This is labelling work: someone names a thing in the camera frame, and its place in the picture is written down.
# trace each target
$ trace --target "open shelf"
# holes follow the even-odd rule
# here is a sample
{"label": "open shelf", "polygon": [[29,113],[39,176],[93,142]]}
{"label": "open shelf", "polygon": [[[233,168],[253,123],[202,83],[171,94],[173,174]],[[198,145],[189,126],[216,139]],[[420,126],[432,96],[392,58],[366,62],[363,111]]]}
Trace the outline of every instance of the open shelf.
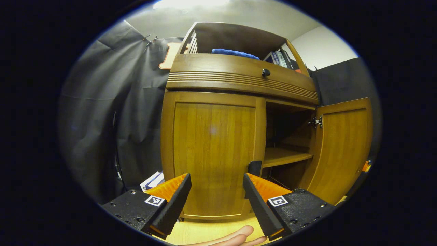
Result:
{"label": "open shelf", "polygon": [[282,148],[266,148],[263,168],[303,161],[310,158],[312,158],[312,154]]}

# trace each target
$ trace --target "wooden floor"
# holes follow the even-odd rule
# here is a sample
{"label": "wooden floor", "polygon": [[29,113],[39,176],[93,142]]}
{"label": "wooden floor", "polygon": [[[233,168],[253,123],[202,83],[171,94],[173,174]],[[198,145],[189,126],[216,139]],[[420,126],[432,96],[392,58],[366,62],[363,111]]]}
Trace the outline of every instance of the wooden floor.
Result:
{"label": "wooden floor", "polygon": [[[200,221],[185,219],[184,222],[176,222],[173,231],[164,241],[175,245],[206,242],[229,235],[245,225],[251,225],[254,229],[253,233],[247,237],[246,241],[251,241],[264,236],[257,218],[253,213],[251,213],[246,219],[238,221],[222,220],[219,222],[217,220]],[[263,245],[269,242],[269,239],[267,239],[258,245]]]}

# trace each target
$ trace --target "drawer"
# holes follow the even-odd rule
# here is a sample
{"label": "drawer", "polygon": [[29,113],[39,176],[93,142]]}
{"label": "drawer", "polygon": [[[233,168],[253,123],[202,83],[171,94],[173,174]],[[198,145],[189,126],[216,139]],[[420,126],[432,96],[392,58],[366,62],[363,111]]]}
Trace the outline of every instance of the drawer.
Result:
{"label": "drawer", "polygon": [[[270,76],[263,76],[268,69]],[[220,89],[283,97],[318,105],[312,78],[272,63],[220,54],[178,54],[167,89]]]}

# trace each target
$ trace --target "wooden cabinet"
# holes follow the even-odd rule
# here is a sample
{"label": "wooden cabinet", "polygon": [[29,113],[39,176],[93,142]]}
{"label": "wooden cabinet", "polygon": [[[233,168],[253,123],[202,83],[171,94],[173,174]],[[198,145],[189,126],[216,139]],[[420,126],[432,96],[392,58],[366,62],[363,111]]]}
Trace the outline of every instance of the wooden cabinet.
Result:
{"label": "wooden cabinet", "polygon": [[208,92],[166,92],[162,117],[165,180],[189,172],[184,218],[225,219],[247,214],[243,174],[263,160],[265,99]]}
{"label": "wooden cabinet", "polygon": [[[283,44],[302,74],[260,60],[210,54],[224,48],[263,58]],[[263,69],[271,74],[263,76]],[[240,25],[195,23],[170,70],[161,119],[165,180],[191,174],[181,217],[248,214],[242,183],[251,161],[262,161],[263,178],[307,189],[335,205],[367,159],[371,106],[369,98],[318,103],[314,82],[287,39]],[[322,127],[307,124],[320,116]]]}

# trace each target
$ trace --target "ceiling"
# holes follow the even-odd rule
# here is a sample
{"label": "ceiling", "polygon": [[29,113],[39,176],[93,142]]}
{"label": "ceiling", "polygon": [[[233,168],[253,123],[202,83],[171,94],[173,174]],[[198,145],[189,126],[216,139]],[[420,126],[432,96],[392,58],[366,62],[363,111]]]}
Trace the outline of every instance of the ceiling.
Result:
{"label": "ceiling", "polygon": [[274,0],[229,0],[218,6],[186,5],[157,9],[153,9],[150,4],[125,17],[125,20],[144,36],[152,34],[158,38],[184,37],[196,21],[246,25],[272,32],[290,41],[321,26],[301,11]]}

